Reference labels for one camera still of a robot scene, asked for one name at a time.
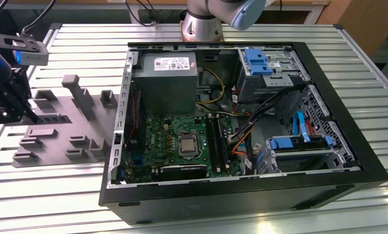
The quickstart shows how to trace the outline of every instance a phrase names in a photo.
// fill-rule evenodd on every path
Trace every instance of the aluminum slotted table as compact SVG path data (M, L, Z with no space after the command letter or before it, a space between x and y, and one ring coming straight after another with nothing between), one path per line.
M32 94L62 87L66 74L80 76L91 94L119 93L127 43L179 41L180 26L64 24L50 30L50 63L28 70ZM345 30L332 25L256 25L246 32L224 27L226 41L303 41L388 169L388 79ZM0 125L0 233L387 233L388 183L356 192L325 207L300 212L130 226L99 207L103 163L14 168L12 156L27 126Z

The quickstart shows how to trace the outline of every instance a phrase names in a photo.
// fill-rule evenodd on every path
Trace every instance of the ram slot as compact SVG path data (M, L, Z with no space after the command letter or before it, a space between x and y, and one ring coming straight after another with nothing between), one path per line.
M219 117L215 118L216 121L216 127L218 130L216 132L219 133L218 137L216 137L216 143L219 145L219 154L220 154L220 158L223 161L223 169L228 169L228 154L227 154L227 146L226 146L226 140L224 140L224 132L223 132L223 124L222 124L222 120Z
M215 123L214 123L212 116L206 117L206 132L207 132L208 151L210 151L212 168L215 172L220 172L223 162L219 156L220 146L216 144L216 132L215 132Z

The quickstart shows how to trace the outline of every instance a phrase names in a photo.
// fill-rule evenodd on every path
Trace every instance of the gray robot arm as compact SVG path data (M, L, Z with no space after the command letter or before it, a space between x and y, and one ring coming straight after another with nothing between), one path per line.
M256 22L265 0L190 0L183 24L186 41L219 41L222 21L238 30L247 30Z

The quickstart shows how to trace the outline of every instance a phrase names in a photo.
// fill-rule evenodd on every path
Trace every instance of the motherboard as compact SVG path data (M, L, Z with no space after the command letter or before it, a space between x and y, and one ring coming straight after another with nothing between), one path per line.
M228 116L148 118L143 154L132 154L138 183L242 175L227 149Z

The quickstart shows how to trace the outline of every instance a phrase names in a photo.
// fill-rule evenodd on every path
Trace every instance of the sticker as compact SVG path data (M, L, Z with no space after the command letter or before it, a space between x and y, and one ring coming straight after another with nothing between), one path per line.
M269 62L269 67L280 67L280 63L279 62Z
M238 103L238 95L232 95L234 102Z
M248 159L246 159L246 166L252 170L252 163Z
M155 71L171 70L190 70L188 57L155 59Z

